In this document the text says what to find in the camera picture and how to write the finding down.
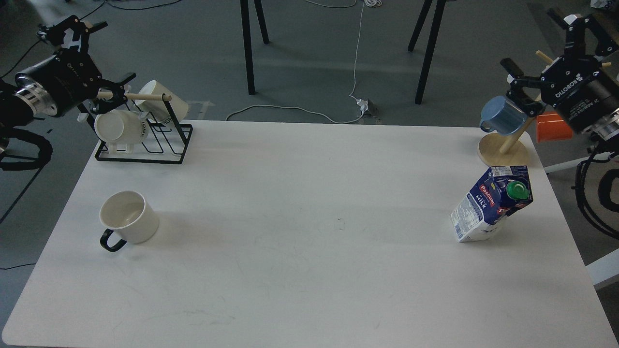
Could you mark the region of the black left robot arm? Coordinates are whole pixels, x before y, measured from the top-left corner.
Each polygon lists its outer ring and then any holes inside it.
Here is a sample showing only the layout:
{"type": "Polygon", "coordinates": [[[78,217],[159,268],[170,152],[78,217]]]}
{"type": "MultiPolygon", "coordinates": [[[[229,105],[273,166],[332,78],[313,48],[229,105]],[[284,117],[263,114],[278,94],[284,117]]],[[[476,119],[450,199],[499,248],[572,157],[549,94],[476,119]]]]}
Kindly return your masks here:
{"type": "Polygon", "coordinates": [[[90,35],[107,26],[99,22],[87,26],[72,15],[55,26],[40,26],[38,37],[54,47],[45,60],[18,72],[15,85],[1,83],[1,136],[15,138],[38,147],[33,161],[14,161],[1,164],[2,170],[24,171],[43,168],[51,160],[53,148],[44,137],[24,130],[35,115],[64,116],[84,102],[91,100],[90,112],[108,113],[128,100],[124,86],[135,73],[127,74],[120,82],[103,78],[88,54],[90,35]]]}

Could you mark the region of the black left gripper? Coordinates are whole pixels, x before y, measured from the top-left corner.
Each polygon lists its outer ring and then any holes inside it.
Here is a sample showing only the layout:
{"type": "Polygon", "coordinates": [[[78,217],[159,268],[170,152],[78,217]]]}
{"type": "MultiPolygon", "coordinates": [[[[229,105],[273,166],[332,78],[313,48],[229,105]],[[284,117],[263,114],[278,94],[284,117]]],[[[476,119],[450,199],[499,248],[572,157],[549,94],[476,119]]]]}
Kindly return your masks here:
{"type": "Polygon", "coordinates": [[[128,101],[125,86],[136,73],[127,73],[120,82],[107,81],[87,54],[90,35],[107,26],[106,21],[91,24],[76,15],[50,27],[39,25],[38,39],[56,54],[18,73],[15,95],[34,113],[52,117],[78,106],[78,121],[94,121],[95,115],[123,105],[128,101]],[[91,100],[90,110],[82,103],[86,100],[91,100]]]}

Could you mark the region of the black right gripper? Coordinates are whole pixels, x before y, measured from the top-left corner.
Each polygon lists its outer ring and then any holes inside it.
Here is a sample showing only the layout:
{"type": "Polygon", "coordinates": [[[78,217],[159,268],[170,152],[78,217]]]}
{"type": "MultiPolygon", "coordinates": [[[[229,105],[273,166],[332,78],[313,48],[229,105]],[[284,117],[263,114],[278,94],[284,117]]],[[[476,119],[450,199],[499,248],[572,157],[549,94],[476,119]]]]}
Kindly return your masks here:
{"type": "Polygon", "coordinates": [[[506,98],[528,117],[541,115],[544,103],[552,106],[575,133],[617,134],[618,84],[600,61],[617,52],[618,30],[602,14],[566,15],[550,8],[548,17],[565,31],[563,54],[540,77],[524,75],[511,58],[503,58],[500,64],[509,80],[506,98]],[[587,55],[588,31],[597,40],[594,56],[587,55]],[[524,88],[540,89],[544,103],[531,99],[524,88]]]}

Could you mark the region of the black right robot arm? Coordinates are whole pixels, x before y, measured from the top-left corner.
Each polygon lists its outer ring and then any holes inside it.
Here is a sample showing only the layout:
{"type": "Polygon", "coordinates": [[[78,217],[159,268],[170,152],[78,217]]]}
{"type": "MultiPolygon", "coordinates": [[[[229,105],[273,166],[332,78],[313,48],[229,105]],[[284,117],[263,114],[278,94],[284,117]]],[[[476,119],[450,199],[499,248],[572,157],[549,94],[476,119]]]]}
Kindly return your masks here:
{"type": "Polygon", "coordinates": [[[617,239],[617,229],[599,218],[588,202],[585,182],[592,163],[608,163],[618,156],[618,82],[602,64],[617,52],[618,33],[594,14],[566,15],[554,7],[547,15],[565,31],[563,54],[538,76],[526,76],[512,59],[502,59],[509,82],[506,98],[529,117],[551,106],[573,132],[595,134],[597,145],[576,167],[575,200],[590,225],[617,239]]]}

